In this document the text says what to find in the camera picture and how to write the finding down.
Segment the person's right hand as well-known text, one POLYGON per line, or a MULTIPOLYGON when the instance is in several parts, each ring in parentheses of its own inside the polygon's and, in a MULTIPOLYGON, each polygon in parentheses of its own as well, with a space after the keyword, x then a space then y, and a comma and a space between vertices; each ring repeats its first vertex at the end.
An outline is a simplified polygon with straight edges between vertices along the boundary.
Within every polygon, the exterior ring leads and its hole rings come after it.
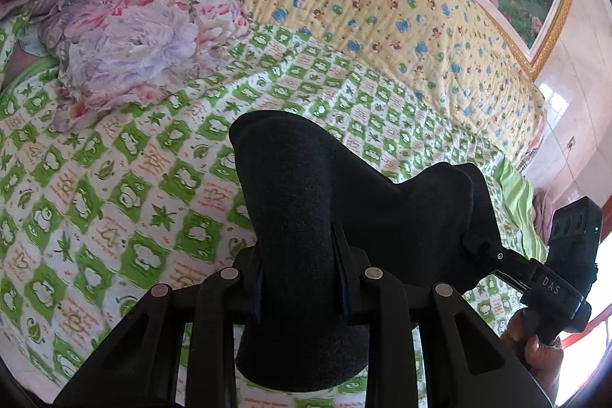
POLYGON ((524 356, 531 375, 555 403, 564 357, 560 339, 557 338, 553 345, 545 345, 537 335, 528 335, 524 310, 514 313, 500 339, 514 354, 524 356))

